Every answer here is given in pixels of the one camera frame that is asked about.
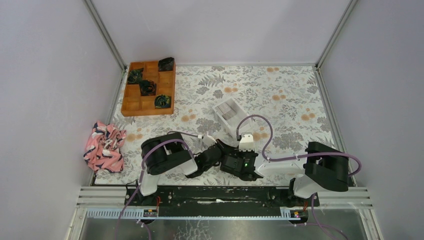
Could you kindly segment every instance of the black mounting plate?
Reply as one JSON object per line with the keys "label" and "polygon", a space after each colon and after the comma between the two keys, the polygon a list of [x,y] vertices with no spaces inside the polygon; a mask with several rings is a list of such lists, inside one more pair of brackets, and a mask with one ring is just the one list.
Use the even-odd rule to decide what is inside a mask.
{"label": "black mounting plate", "polygon": [[[134,190],[128,188],[126,194]],[[304,199],[288,196],[287,187],[161,185],[148,196],[138,192],[129,206],[156,206],[160,197],[159,217],[271,217],[281,215],[280,207],[304,206]],[[314,207],[319,205],[317,198]]]}

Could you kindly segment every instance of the black fabric piece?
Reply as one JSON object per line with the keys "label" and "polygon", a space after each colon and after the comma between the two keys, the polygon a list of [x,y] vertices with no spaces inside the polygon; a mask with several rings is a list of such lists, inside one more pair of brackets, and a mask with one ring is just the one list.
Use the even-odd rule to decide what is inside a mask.
{"label": "black fabric piece", "polygon": [[159,95],[154,99],[154,107],[157,109],[168,109],[171,107],[171,96]]}
{"label": "black fabric piece", "polygon": [[167,58],[160,60],[157,63],[157,68],[159,69],[159,72],[172,71],[174,69],[174,58],[173,57],[167,57]]}
{"label": "black fabric piece", "polygon": [[142,96],[155,96],[156,83],[150,80],[141,80],[138,85],[140,86],[140,94]]}
{"label": "black fabric piece", "polygon": [[143,70],[144,68],[134,69],[128,74],[127,84],[139,84],[143,78]]}

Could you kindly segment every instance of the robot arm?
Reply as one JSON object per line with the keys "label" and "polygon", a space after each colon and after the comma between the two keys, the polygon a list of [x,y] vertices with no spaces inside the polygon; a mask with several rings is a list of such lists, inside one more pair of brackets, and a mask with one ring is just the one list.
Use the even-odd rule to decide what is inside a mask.
{"label": "robot arm", "polygon": [[[225,144],[221,140],[206,135],[203,142],[209,146],[194,159],[181,144],[167,144],[157,154],[145,159],[147,169],[141,179],[141,193],[152,194],[157,189],[159,175],[169,169],[180,167],[187,178],[195,178],[211,167],[235,175],[243,181],[255,181],[274,174],[294,174],[289,191],[298,198],[307,199],[313,193],[322,191],[345,192],[348,190],[348,159],[340,156],[297,158],[285,161],[269,161],[256,153],[251,133],[241,135],[238,147]],[[182,139],[181,134],[173,133],[149,139],[141,146],[146,154],[161,141]],[[338,152],[318,142],[310,142],[305,150],[310,153]],[[270,155],[272,158],[291,155]]]}

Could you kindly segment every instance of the cable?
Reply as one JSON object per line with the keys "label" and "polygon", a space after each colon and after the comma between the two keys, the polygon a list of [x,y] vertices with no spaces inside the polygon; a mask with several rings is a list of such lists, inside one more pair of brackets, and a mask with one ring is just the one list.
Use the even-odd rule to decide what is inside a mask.
{"label": "cable", "polygon": [[136,179],[136,180],[134,180],[134,181],[132,181],[132,182],[129,182],[129,183],[125,184],[125,186],[128,186],[128,185],[130,185],[130,184],[134,183],[135,181],[137,181],[137,179]]}
{"label": "cable", "polygon": [[[309,226],[309,225],[311,225],[311,226],[318,226],[319,227],[319,225],[318,224],[316,224],[316,223],[304,223],[304,224],[302,224],[302,223],[299,223],[299,224],[295,224],[295,225],[293,225],[293,224],[284,224],[283,226],[284,227],[302,227],[302,226],[304,226],[304,227],[306,227],[306,226]],[[335,227],[333,227],[333,226],[330,226],[330,225],[326,225],[326,224],[321,224],[321,226],[323,227],[323,228],[326,228],[326,229],[331,229],[331,230],[334,230],[334,231],[336,231],[336,232],[338,232],[340,235],[342,235],[345,239],[347,239],[348,240],[348,236],[346,235],[346,234],[344,234],[341,230],[339,230],[339,229],[337,229],[337,228],[335,228]]]}
{"label": "cable", "polygon": [[[326,226],[324,226],[324,224],[321,224],[319,221],[318,221],[318,219],[317,219],[317,217],[315,216],[315,211],[314,211],[314,199],[315,199],[315,196],[317,195],[317,193],[314,193],[314,194],[312,194],[312,196],[311,196],[311,198],[312,198],[312,201],[311,201],[311,206],[310,206],[310,209],[311,209],[311,212],[312,212],[312,216],[313,216],[313,218],[315,219],[315,222],[316,222],[316,225],[318,225],[318,227],[325,233],[325,234],[327,234],[327,236],[329,236],[331,239],[334,239],[334,240],[338,240],[335,236],[333,236],[331,233],[329,233],[327,230],[325,230],[324,229],[324,227],[326,227],[326,226],[328,226],[328,225],[326,225]],[[343,235],[343,237],[345,238],[345,239],[348,239],[348,236],[346,236],[344,233],[342,233],[342,231],[341,230],[339,230],[339,229],[337,229],[337,228],[335,228],[335,227],[333,227],[333,226],[328,226],[328,227],[330,227],[331,229],[334,229],[334,230],[336,230],[338,233],[340,233],[341,235]]]}
{"label": "cable", "polygon": [[167,134],[172,134],[172,133],[180,133],[180,134],[184,134],[184,135],[187,135],[187,136],[190,136],[190,137],[193,137],[193,138],[198,137],[198,135],[194,135],[194,134],[182,132],[182,131],[169,131]]}
{"label": "cable", "polygon": [[158,214],[158,208],[160,203],[161,203],[161,197],[157,196],[156,197],[156,214]]}
{"label": "cable", "polygon": [[123,206],[122,211],[120,211],[119,213],[119,217],[118,217],[118,221],[116,222],[116,226],[115,226],[115,240],[117,239],[117,235],[118,235],[118,227],[119,227],[119,223],[121,221],[122,215],[124,214],[125,209],[128,207],[128,205],[130,205],[131,201],[133,200],[133,198],[136,196],[137,192],[140,190],[140,186],[142,185],[142,180],[143,180],[143,175],[144,175],[144,163],[145,160],[148,159],[150,157],[150,155],[156,151],[157,149],[167,145],[167,144],[171,144],[171,143],[182,143],[182,145],[185,147],[185,149],[188,150],[188,153],[190,154],[190,156],[194,159],[195,156],[193,155],[192,151],[190,150],[189,146],[187,145],[187,143],[181,139],[171,139],[171,140],[167,140],[164,142],[159,143],[158,145],[156,145],[154,148],[152,148],[150,151],[148,151],[148,153],[141,159],[141,173],[140,173],[140,179],[138,181],[138,186],[135,188],[134,193],[131,195],[131,197],[128,199],[128,201],[126,202],[126,204]]}
{"label": "cable", "polygon": [[302,159],[302,158],[308,158],[308,157],[319,157],[319,156],[340,156],[340,157],[345,157],[345,158],[351,158],[351,159],[355,160],[355,162],[358,164],[358,168],[355,171],[348,174],[349,177],[359,173],[359,171],[362,169],[362,163],[357,157],[350,155],[348,153],[344,153],[344,152],[317,152],[317,153],[308,153],[308,154],[297,155],[297,156],[289,156],[289,157],[283,157],[283,158],[269,158],[265,155],[265,149],[271,143],[271,140],[273,139],[274,131],[273,131],[273,127],[271,126],[270,121],[268,121],[268,119],[266,119],[264,116],[261,116],[261,115],[258,115],[258,114],[253,114],[253,115],[250,115],[250,116],[243,118],[243,120],[240,121],[237,128],[235,129],[235,134],[238,136],[239,135],[239,128],[242,125],[242,123],[244,121],[246,121],[247,119],[250,119],[250,118],[253,118],[253,117],[258,117],[258,118],[265,120],[265,122],[268,124],[269,129],[271,131],[268,141],[266,142],[265,146],[263,146],[263,148],[262,148],[262,156],[270,162],[280,162],[280,161],[296,160],[296,159]]}
{"label": "cable", "polygon": [[302,212],[306,211],[307,208],[308,208],[308,200],[305,200]]}
{"label": "cable", "polygon": [[147,234],[148,234],[148,240],[152,240],[152,231],[150,231],[150,228],[147,226],[147,224],[145,224],[144,222],[142,222],[140,219],[137,220],[137,224],[138,223],[141,223],[141,227],[142,228],[146,228]]}

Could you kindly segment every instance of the table surface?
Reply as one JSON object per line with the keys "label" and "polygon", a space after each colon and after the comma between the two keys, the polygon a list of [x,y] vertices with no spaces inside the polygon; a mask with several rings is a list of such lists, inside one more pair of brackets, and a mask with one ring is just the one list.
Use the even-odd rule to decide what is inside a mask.
{"label": "table surface", "polygon": [[[194,134],[209,132],[216,139],[236,146],[237,141],[225,132],[214,118],[212,107],[234,98],[249,113],[266,117],[274,129],[274,137],[266,152],[273,154],[303,151],[308,142],[333,146],[317,81],[311,66],[177,66],[174,114],[124,117],[121,105],[125,83],[117,101],[112,123],[127,131],[124,146],[124,169],[119,173],[99,170],[95,184],[127,184],[137,180],[141,172],[140,145],[168,131]],[[257,152],[270,136],[268,125],[257,119],[251,132]],[[184,140],[194,153],[200,152],[199,139]],[[242,181],[212,167],[196,178],[186,178],[179,168],[160,177],[159,185],[207,186],[288,186],[291,174],[270,175],[256,181]]]}

